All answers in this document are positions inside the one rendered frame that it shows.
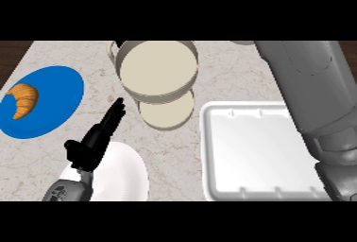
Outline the white plate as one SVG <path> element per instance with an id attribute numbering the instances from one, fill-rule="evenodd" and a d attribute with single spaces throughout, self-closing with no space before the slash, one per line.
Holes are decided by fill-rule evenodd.
<path id="1" fill-rule="evenodd" d="M 111 142 L 93 171 L 91 201 L 147 200 L 149 179 L 143 159 L 136 150 Z"/>

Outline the white tray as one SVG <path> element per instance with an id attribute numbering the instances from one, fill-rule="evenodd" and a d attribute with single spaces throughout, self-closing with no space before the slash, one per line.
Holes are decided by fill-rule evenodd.
<path id="1" fill-rule="evenodd" d="M 209 201 L 327 201 L 282 101 L 211 101 L 199 112 Z"/>

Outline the blue plate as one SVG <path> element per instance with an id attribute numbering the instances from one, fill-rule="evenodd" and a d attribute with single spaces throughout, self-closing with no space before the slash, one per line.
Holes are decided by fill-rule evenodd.
<path id="1" fill-rule="evenodd" d="M 16 83 L 37 88 L 38 102 L 32 111 L 19 119 L 15 115 L 15 98 L 4 95 L 0 102 L 0 130 L 16 139 L 41 136 L 74 114 L 84 95 L 80 73 L 66 66 L 47 66 L 28 74 Z"/>

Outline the beige tiered basket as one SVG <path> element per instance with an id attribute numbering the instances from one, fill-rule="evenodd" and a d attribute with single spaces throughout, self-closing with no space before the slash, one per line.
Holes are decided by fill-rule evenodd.
<path id="1" fill-rule="evenodd" d="M 109 41 L 109 60 L 140 117 L 156 130 L 175 130 L 193 113 L 198 51 L 192 41 Z"/>

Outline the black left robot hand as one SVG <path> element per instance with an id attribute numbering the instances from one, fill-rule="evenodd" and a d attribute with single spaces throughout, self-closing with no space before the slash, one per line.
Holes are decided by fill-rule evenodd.
<path id="1" fill-rule="evenodd" d="M 124 108 L 124 99 L 119 97 L 108 109 L 102 121 L 88 129 L 83 140 L 65 141 L 66 159 L 72 162 L 72 168 L 91 172 L 99 166 L 115 129 L 125 115 Z"/>

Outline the orange croissant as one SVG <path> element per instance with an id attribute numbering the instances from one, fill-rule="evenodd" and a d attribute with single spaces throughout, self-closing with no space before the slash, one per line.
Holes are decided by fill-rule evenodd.
<path id="1" fill-rule="evenodd" d="M 6 92 L 15 99 L 13 119 L 24 118 L 32 111 L 38 103 L 38 90 L 28 83 L 18 83 Z"/>

